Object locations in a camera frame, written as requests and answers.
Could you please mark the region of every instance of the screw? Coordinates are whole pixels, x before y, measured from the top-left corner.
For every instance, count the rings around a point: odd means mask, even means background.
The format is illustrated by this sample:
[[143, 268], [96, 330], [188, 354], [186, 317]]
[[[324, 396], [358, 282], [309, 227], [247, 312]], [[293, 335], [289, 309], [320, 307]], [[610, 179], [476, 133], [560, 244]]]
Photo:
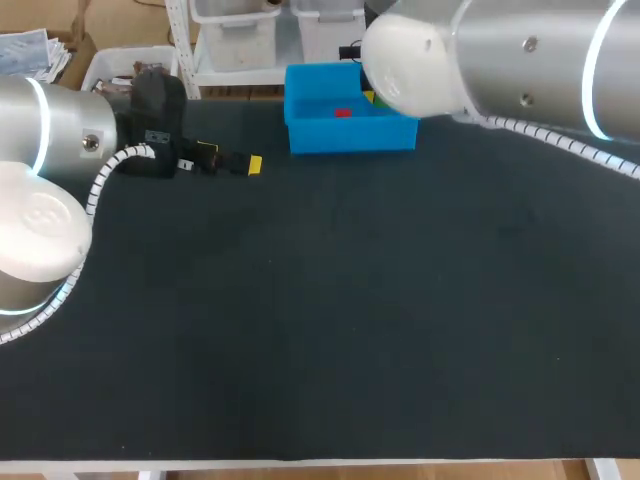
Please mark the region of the screw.
[[95, 152], [100, 146], [100, 140], [95, 135], [87, 135], [82, 139], [82, 146], [87, 152]]
[[520, 97], [520, 105], [522, 105], [525, 108], [532, 106], [533, 95], [530, 95], [529, 93], [523, 93], [522, 96]]
[[522, 48], [527, 53], [533, 53], [538, 48], [538, 37], [529, 37], [522, 44]]

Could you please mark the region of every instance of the white cable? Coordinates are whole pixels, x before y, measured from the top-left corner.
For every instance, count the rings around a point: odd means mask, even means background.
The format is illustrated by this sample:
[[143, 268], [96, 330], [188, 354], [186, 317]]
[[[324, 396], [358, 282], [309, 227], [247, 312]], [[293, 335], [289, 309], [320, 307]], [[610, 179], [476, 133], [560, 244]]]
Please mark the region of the white cable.
[[[98, 201], [100, 200], [102, 189], [104, 188], [104, 184], [109, 178], [109, 175], [113, 173], [118, 165], [132, 156], [156, 158], [155, 152], [150, 147], [146, 145], [139, 145], [136, 147], [129, 147], [125, 148], [124, 150], [120, 150], [107, 161], [107, 163], [102, 167], [100, 173], [98, 173], [98, 176], [94, 180], [93, 186], [91, 187], [91, 194], [89, 195], [89, 200], [87, 201], [86, 212], [87, 216], [89, 217], [89, 223], [92, 226], [96, 216]], [[51, 318], [51, 316], [56, 313], [56, 311], [62, 306], [67, 298], [69, 298], [69, 294], [73, 290], [73, 287], [76, 286], [83, 268], [84, 262], [82, 262], [82, 265], [80, 265], [75, 270], [75, 272], [69, 275], [64, 285], [62, 285], [53, 299], [46, 307], [44, 307], [44, 309], [38, 315], [36, 315], [33, 319], [31, 319], [24, 325], [2, 334], [2, 336], [0, 336], [0, 345], [20, 338], [21, 336], [35, 330], [49, 318]]]
[[640, 166], [637, 164], [552, 130], [532, 125], [523, 120], [503, 117], [480, 117], [477, 123], [487, 128], [504, 128], [505, 130], [511, 130], [512, 132], [535, 138], [553, 147], [578, 155], [585, 160], [596, 163], [609, 170], [640, 180]]

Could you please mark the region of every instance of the floor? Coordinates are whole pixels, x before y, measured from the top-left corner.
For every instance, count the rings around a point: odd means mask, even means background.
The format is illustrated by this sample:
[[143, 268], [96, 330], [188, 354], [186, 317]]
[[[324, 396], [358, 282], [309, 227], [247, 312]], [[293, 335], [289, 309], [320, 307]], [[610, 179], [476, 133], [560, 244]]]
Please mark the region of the floor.
[[[163, 0], [140, 0], [163, 5]], [[0, 31], [41, 28], [67, 30], [78, 0], [0, 0]], [[139, 5], [134, 0], [92, 0], [87, 31], [99, 49], [160, 45], [168, 42], [169, 22], [164, 8]], [[197, 28], [191, 29], [195, 41]], [[640, 460], [619, 461], [623, 480], [640, 478]], [[171, 480], [587, 480], [582, 461], [486, 463], [408, 467], [358, 467], [250, 470], [234, 472], [181, 472]], [[0, 480], [40, 480], [39, 475], [0, 475]], [[133, 480], [116, 474], [113, 480]]]

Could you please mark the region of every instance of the white storage bin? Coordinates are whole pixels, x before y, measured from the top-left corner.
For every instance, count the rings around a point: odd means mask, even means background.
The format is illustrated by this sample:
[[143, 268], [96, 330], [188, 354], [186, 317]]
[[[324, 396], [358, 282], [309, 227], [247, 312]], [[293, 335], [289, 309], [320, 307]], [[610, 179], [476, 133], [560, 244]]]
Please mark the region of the white storage bin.
[[178, 55], [171, 46], [107, 48], [95, 54], [82, 82], [83, 91], [91, 91], [100, 79], [133, 76], [133, 64], [161, 63], [171, 75], [178, 75]]
[[340, 61], [340, 47], [358, 45], [367, 29], [364, 0], [291, 0], [305, 63]]
[[266, 0], [190, 0], [214, 70], [230, 72], [276, 66], [276, 17]]

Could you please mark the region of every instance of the paper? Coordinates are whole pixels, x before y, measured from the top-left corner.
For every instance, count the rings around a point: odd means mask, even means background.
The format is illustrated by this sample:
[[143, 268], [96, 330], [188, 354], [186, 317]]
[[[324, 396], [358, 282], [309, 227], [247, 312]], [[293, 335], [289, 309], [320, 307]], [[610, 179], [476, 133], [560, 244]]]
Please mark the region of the paper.
[[50, 65], [45, 29], [0, 35], [0, 74], [32, 72]]
[[64, 43], [44, 29], [0, 35], [0, 74], [53, 83], [71, 60]]

